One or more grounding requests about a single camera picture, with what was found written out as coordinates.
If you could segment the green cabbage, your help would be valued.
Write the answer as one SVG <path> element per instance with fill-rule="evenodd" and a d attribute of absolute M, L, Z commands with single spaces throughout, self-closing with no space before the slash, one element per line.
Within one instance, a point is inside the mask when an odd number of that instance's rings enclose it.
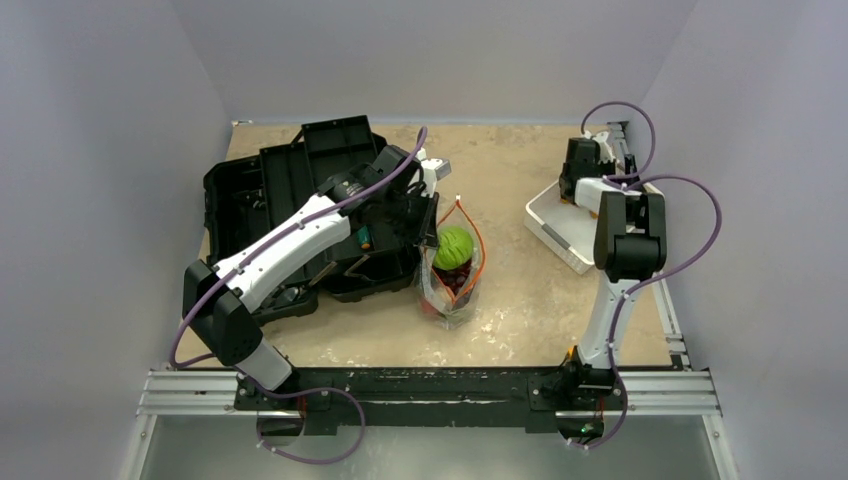
<path fill-rule="evenodd" d="M 450 271 L 470 261 L 474 253 L 474 240 L 471 234 L 459 226 L 443 228 L 438 233 L 439 245 L 432 265 L 440 270 Z"/>

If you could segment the dark red grapes bunch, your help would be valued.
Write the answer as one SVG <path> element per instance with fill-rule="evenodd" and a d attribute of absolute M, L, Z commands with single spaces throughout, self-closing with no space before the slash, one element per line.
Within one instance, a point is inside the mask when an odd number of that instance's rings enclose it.
<path fill-rule="evenodd" d="M 452 270 L 435 269 L 435 272 L 441 283 L 448 288 L 454 296 L 458 296 L 465 287 L 465 284 L 471 276 L 472 263 L 471 261 L 454 268 Z"/>

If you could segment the clear zip bag orange zipper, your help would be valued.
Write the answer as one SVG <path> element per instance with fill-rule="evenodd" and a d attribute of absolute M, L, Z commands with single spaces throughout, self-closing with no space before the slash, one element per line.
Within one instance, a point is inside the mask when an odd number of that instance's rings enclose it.
<path fill-rule="evenodd" d="M 415 273 L 423 315 L 446 330 L 469 322 L 476 312 L 487 249 L 480 229 L 457 196 L 436 222 L 435 247 L 421 246 Z"/>

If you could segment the pink peach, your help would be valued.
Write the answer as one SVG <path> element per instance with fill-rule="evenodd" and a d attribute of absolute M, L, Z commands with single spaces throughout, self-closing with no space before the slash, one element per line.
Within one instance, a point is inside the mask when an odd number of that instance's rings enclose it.
<path fill-rule="evenodd" d="M 422 311 L 425 315 L 433 318 L 444 318 L 447 305 L 439 299 L 422 298 L 420 300 Z"/>

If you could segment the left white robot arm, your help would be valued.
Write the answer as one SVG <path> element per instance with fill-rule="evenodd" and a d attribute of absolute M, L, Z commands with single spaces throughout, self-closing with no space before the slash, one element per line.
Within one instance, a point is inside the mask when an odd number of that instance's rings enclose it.
<path fill-rule="evenodd" d="M 436 185 L 450 171 L 444 159 L 388 145 L 374 161 L 329 177 L 252 245 L 213 265 L 197 260 L 186 268 L 180 329 L 192 330 L 222 365 L 258 384 L 272 408 L 289 407 L 298 395 L 295 368 L 264 337 L 255 311 L 297 270 L 366 225 L 382 223 L 405 243 L 436 246 Z"/>

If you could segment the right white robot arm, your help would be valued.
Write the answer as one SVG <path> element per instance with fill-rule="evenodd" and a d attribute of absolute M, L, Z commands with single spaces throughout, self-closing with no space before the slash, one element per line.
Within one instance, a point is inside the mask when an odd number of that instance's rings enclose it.
<path fill-rule="evenodd" d="M 667 258 L 664 196 L 613 182 L 616 168 L 602 151 L 592 137 L 570 138 L 559 177 L 560 197 L 595 216 L 592 258 L 601 272 L 588 327 L 567 354 L 561 381 L 564 399 L 576 407 L 616 388 L 620 340 L 639 296 L 636 287 Z"/>

